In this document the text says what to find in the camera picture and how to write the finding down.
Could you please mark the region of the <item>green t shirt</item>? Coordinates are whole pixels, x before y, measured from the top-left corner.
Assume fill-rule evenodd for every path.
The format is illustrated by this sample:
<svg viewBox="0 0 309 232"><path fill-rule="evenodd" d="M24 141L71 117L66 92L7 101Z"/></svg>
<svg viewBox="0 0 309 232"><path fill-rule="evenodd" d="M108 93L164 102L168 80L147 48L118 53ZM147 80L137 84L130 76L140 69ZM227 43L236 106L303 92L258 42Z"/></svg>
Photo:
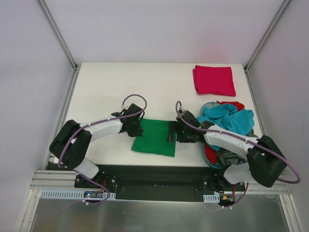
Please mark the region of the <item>green t shirt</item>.
<svg viewBox="0 0 309 232"><path fill-rule="evenodd" d="M169 142L169 122L143 119L142 135L138 136L131 150L138 153L175 157L176 142Z"/></svg>

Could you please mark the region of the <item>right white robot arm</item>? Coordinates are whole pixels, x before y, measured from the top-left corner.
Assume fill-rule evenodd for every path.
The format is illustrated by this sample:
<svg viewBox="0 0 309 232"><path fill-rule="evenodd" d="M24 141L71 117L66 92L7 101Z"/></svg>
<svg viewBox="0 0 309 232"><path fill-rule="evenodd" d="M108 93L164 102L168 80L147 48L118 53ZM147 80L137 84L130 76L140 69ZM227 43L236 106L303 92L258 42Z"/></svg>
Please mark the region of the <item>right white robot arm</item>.
<svg viewBox="0 0 309 232"><path fill-rule="evenodd" d="M221 190L229 190L234 184L255 180L270 188L286 168L282 154L272 138L248 137L227 131L210 121L200 123L194 115L185 110L177 110L176 131L181 143L200 142L208 146L218 146L232 152L246 161L229 164L222 176L217 178Z"/></svg>

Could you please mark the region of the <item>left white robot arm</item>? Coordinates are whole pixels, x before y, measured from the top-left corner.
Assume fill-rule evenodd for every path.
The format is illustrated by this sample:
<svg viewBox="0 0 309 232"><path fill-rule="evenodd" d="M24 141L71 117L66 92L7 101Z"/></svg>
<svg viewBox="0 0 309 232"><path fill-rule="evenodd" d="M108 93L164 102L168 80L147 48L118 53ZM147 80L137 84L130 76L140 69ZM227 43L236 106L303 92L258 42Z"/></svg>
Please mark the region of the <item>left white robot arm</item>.
<svg viewBox="0 0 309 232"><path fill-rule="evenodd" d="M144 112L132 103L121 112L112 113L108 119L81 125L74 120L67 121L49 146L49 151L58 162L70 170L85 176L91 188L101 185L99 167L86 157L91 142L105 136L127 133L129 137L142 135L140 121Z"/></svg>

